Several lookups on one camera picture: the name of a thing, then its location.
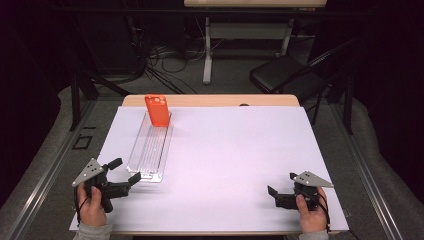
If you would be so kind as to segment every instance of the wire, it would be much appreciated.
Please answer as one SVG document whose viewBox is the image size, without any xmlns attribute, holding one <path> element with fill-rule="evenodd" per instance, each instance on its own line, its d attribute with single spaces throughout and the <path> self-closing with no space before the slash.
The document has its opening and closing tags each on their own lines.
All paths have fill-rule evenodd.
<svg viewBox="0 0 424 240">
<path fill-rule="evenodd" d="M 356 233 L 354 233 L 351 229 L 349 229 L 349 232 L 355 237 L 355 239 L 360 240 L 360 238 L 358 237 L 358 235 L 356 235 Z"/>
<path fill-rule="evenodd" d="M 309 199 L 312 199 L 322 210 L 324 210 L 325 217 L 327 218 L 327 232 L 331 232 L 331 230 L 330 230 L 330 224 L 331 223 L 330 223 L 330 215 L 328 214 L 327 200 L 321 194 L 318 193 L 318 196 L 321 197 L 324 200 L 324 203 L 326 205 L 324 207 L 324 205 L 322 205 L 319 200 L 316 201 L 313 197 L 311 197 L 309 194 L 305 193 L 304 191 L 299 190 L 299 192 L 302 193 L 302 195 L 308 197 Z"/>
<path fill-rule="evenodd" d="M 81 205 L 79 205 L 79 202 L 78 202 L 78 187 L 74 187 L 74 205 L 75 205 L 75 211 L 77 212 L 78 226 L 81 222 L 80 210 L 81 210 L 82 206 L 84 205 L 84 203 L 87 201 L 87 199 L 88 199 L 88 197 L 86 197 L 85 200 L 81 203 Z"/>
</svg>

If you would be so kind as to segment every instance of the transparent rack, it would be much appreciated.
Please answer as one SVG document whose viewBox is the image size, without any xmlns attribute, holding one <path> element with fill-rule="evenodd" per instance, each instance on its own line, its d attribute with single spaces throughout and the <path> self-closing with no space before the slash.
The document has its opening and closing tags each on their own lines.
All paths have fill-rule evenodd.
<svg viewBox="0 0 424 240">
<path fill-rule="evenodd" d="M 163 179 L 173 130 L 171 113 L 169 118 L 168 127 L 154 127 L 148 112 L 144 114 L 127 165 L 127 171 L 131 175 L 141 173 L 142 182 L 161 182 Z"/>
</svg>

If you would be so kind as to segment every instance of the human hand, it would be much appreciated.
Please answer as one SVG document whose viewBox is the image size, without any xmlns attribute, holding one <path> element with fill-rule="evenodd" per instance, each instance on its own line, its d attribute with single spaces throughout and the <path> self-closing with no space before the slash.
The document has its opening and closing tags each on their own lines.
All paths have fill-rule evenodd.
<svg viewBox="0 0 424 240">
<path fill-rule="evenodd" d="M 98 188 L 91 187 L 91 198 L 89 198 L 85 192 L 84 183 L 78 185 L 78 202 L 82 223 L 93 227 L 106 225 L 107 218 L 101 200 L 102 192 Z"/>
<path fill-rule="evenodd" d="M 325 203 L 327 196 L 325 195 L 324 190 L 318 187 L 318 193 L 321 194 L 325 199 L 324 200 L 322 197 L 320 197 L 320 203 L 324 207 L 327 207 Z M 315 211 L 309 211 L 305 198 L 302 194 L 296 196 L 296 205 L 300 213 L 300 227 L 302 229 L 302 233 L 319 232 L 326 229 L 327 216 L 321 207 L 318 206 Z"/>
</svg>

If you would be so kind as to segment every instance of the table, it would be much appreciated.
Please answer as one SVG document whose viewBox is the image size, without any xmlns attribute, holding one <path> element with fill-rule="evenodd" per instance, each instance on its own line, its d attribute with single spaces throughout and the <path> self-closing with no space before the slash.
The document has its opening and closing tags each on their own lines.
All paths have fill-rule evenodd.
<svg viewBox="0 0 424 240">
<path fill-rule="evenodd" d="M 146 112 L 144 96 L 118 109 L 98 161 L 124 165 Z M 300 231 L 295 210 L 276 208 L 267 185 L 292 193 L 289 172 L 331 181 L 306 113 L 291 95 L 167 95 L 171 145 L 161 183 L 137 183 L 112 199 L 115 234 L 280 235 Z M 238 107 L 240 104 L 249 107 Z M 108 180 L 129 177 L 125 166 Z M 334 189 L 326 189 L 332 229 L 348 226 Z M 70 230 L 77 230 L 76 219 Z"/>
<path fill-rule="evenodd" d="M 325 7 L 327 0 L 184 0 L 184 6 L 195 8 L 313 8 Z M 282 39 L 277 56 L 285 55 L 293 29 L 294 19 L 287 23 L 211 23 L 205 22 L 205 68 L 203 83 L 211 83 L 212 53 L 211 38 L 230 39 Z"/>
</svg>

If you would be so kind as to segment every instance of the gray sleeve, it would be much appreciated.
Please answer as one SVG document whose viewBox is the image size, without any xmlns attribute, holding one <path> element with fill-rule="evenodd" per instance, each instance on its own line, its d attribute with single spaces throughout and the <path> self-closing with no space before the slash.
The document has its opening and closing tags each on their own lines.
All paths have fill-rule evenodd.
<svg viewBox="0 0 424 240">
<path fill-rule="evenodd" d="M 327 230 L 313 233 L 304 233 L 299 236 L 299 240 L 328 240 Z"/>
<path fill-rule="evenodd" d="M 74 240 L 109 240 L 111 232 L 112 225 L 93 227 L 80 223 Z"/>
</svg>

